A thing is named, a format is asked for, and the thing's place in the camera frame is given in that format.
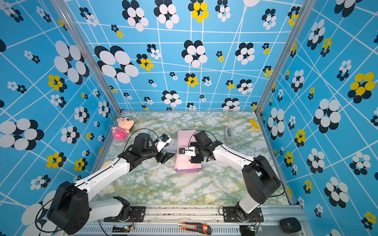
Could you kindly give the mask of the purple wrapping paper sheet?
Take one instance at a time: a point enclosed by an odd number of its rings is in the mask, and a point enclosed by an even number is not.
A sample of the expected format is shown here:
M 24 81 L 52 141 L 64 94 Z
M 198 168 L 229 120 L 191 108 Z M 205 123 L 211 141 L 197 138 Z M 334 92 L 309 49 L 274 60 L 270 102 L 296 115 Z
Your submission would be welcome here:
M 177 157 L 174 170 L 177 173 L 198 173 L 201 171 L 200 163 L 191 163 L 191 156 L 180 154 L 179 149 L 188 147 L 188 143 L 194 142 L 195 130 L 181 130 L 177 133 Z

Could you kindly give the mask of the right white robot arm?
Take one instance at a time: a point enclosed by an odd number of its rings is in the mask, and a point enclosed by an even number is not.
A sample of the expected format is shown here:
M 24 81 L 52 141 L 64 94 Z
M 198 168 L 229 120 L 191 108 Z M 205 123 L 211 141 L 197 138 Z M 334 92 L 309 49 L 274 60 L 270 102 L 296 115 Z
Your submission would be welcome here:
M 195 141 L 180 147 L 178 153 L 189 156 L 191 163 L 214 160 L 241 172 L 247 194 L 236 204 L 236 213 L 242 221 L 247 221 L 257 207 L 276 197 L 274 193 L 282 182 L 264 156 L 246 156 L 217 139 L 213 141 L 207 134 L 205 130 L 196 131 L 192 135 Z

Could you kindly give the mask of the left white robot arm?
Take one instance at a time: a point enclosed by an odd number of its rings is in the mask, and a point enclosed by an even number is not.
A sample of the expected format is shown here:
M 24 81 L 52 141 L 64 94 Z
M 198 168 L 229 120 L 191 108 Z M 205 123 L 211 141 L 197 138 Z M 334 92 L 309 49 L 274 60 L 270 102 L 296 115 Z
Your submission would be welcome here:
M 171 138 L 167 134 L 152 140 L 149 134 L 139 133 L 134 143 L 118 155 L 109 165 L 75 183 L 62 183 L 47 212 L 47 219 L 69 235 L 80 231 L 88 222 L 105 218 L 127 221 L 131 216 L 130 203 L 115 196 L 92 203 L 91 200 L 116 179 L 128 174 L 143 161 L 154 158 L 164 164 L 174 153 L 163 153 Z

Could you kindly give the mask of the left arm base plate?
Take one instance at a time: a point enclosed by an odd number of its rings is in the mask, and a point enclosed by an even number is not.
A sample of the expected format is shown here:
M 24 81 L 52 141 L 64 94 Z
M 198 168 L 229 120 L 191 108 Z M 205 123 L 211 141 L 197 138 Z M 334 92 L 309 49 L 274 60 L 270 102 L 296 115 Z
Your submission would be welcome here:
M 131 206 L 128 200 L 119 196 L 113 197 L 112 200 L 122 204 L 122 208 L 116 216 L 104 218 L 104 222 L 143 222 L 145 206 Z

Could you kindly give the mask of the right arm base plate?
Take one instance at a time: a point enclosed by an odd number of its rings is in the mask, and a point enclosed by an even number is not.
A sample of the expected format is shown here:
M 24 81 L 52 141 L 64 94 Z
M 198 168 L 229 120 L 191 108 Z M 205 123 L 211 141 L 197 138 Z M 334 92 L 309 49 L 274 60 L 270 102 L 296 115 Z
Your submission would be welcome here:
M 250 213 L 245 213 L 239 206 L 218 208 L 219 214 L 225 223 L 263 223 L 264 217 L 260 207 L 255 208 Z

